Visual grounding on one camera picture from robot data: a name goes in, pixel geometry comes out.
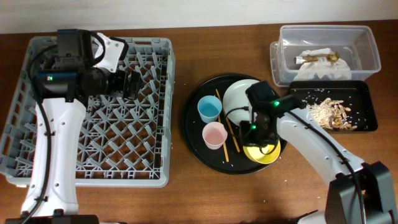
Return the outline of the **yellow plastic bowl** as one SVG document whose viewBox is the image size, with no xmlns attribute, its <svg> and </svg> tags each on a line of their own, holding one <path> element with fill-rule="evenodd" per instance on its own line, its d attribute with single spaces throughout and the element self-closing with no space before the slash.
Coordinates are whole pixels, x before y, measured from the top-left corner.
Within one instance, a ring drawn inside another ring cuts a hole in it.
<svg viewBox="0 0 398 224">
<path fill-rule="evenodd" d="M 276 146 L 270 144 L 265 147 L 244 146 L 243 150 L 246 157 L 248 157 L 251 161 L 260 164 L 271 164 L 280 156 L 281 143 L 278 141 Z"/>
</svg>

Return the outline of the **white round plate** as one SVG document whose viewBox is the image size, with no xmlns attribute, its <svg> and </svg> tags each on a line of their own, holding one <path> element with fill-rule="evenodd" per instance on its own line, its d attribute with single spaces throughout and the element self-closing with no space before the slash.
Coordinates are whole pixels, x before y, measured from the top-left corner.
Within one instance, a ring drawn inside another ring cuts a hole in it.
<svg viewBox="0 0 398 224">
<path fill-rule="evenodd" d="M 223 109 L 227 113 L 235 108 L 250 106 L 249 100 L 246 96 L 246 90 L 253 84 L 258 83 L 258 80 L 244 79 L 234 82 L 224 93 Z M 249 111 L 236 110 L 230 112 L 228 119 L 230 122 L 239 126 L 241 121 L 249 121 Z"/>
</svg>

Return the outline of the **pink plastic cup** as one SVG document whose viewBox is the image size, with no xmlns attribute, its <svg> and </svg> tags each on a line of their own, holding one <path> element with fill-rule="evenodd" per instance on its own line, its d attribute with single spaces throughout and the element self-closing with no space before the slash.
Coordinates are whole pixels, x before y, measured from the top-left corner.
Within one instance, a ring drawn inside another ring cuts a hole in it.
<svg viewBox="0 0 398 224">
<path fill-rule="evenodd" d="M 224 144 L 228 133 L 223 124 L 210 122 L 203 128 L 202 137 L 207 148 L 216 150 Z"/>
</svg>

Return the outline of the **wooden chopstick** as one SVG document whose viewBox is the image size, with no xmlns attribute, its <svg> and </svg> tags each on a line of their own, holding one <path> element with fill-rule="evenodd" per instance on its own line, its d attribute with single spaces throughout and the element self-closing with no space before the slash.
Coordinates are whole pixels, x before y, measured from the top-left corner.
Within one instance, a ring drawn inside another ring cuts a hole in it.
<svg viewBox="0 0 398 224">
<path fill-rule="evenodd" d="M 216 94 L 217 94 L 217 97 L 219 98 L 219 100 L 221 101 L 220 93 L 219 93 L 219 91 L 217 89 L 216 89 Z M 237 150 L 238 153 L 240 153 L 241 152 L 240 147 L 238 145 L 236 137 L 234 136 L 234 132 L 233 132 L 232 126 L 231 126 L 231 124 L 229 122 L 229 119 L 228 119 L 228 117 L 226 115 L 226 112 L 225 112 L 224 108 L 223 108 L 223 113 L 224 113 L 224 119 L 226 120 L 226 124 L 228 125 L 229 133 L 230 133 L 231 137 L 233 138 L 233 142 L 234 142 L 234 145 L 236 147 L 236 150 Z"/>
<path fill-rule="evenodd" d="M 226 162 L 229 162 L 228 150 L 227 150 L 227 147 L 226 147 L 226 142 L 223 143 L 223 150 L 224 150 L 224 156 L 225 156 Z"/>
</svg>

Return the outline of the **light blue plastic cup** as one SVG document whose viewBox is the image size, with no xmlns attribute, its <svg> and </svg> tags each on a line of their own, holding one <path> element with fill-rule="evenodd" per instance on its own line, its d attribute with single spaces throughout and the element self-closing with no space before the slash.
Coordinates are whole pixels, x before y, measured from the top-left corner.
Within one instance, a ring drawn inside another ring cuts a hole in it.
<svg viewBox="0 0 398 224">
<path fill-rule="evenodd" d="M 222 103 L 216 96 L 208 95 L 199 100 L 197 109 L 201 120 L 210 123 L 218 119 L 222 110 Z"/>
</svg>

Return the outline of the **white napkin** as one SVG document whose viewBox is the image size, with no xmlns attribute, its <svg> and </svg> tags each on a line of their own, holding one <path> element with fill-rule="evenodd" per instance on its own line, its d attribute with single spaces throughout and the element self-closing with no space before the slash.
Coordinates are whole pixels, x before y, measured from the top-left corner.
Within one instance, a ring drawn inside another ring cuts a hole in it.
<svg viewBox="0 0 398 224">
<path fill-rule="evenodd" d="M 341 58 L 336 62 L 307 62 L 303 63 L 294 77 L 294 81 L 321 80 L 350 80 L 351 69 Z"/>
</svg>

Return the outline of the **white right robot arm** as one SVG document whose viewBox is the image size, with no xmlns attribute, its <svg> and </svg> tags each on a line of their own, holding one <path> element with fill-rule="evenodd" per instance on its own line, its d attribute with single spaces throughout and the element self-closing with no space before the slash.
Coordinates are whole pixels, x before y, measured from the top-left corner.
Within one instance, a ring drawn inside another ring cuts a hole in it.
<svg viewBox="0 0 398 224">
<path fill-rule="evenodd" d="M 381 162 L 368 164 L 334 140 L 294 96 L 279 98 L 266 81 L 251 85 L 249 121 L 241 123 L 245 150 L 269 159 L 281 140 L 293 145 L 328 186 L 326 207 L 296 223 L 397 223 L 392 175 Z"/>
</svg>

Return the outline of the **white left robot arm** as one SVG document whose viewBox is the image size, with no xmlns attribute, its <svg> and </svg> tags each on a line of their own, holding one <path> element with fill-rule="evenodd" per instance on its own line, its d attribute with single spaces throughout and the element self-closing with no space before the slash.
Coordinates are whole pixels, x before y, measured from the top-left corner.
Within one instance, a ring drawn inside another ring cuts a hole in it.
<svg viewBox="0 0 398 224">
<path fill-rule="evenodd" d="M 139 73 L 118 68 L 128 49 L 124 39 L 60 29 L 51 66 L 29 74 L 37 135 L 32 177 L 17 223 L 98 223 L 96 215 L 78 212 L 79 135 L 90 97 L 137 98 Z"/>
</svg>

